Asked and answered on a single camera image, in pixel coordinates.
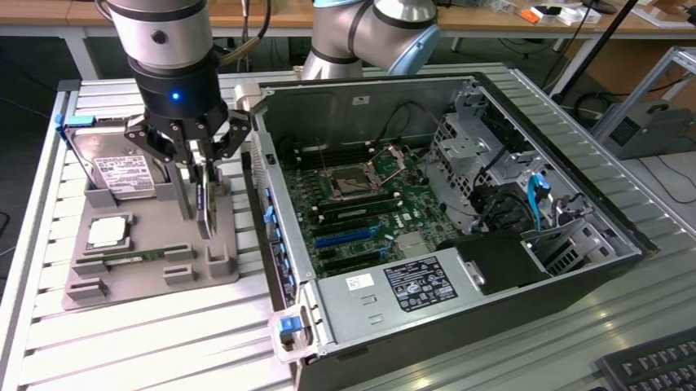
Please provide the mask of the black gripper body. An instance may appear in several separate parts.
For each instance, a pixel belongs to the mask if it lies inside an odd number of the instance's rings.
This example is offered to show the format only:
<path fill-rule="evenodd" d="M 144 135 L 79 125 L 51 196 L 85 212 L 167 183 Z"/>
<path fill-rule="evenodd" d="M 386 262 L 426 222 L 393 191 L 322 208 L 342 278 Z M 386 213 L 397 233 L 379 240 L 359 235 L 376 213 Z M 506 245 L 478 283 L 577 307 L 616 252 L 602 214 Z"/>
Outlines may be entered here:
<path fill-rule="evenodd" d="M 227 118 L 218 61 L 203 59 L 183 68 L 152 68 L 128 61 L 149 127 L 168 134 L 179 126 L 185 139 L 211 139 Z"/>

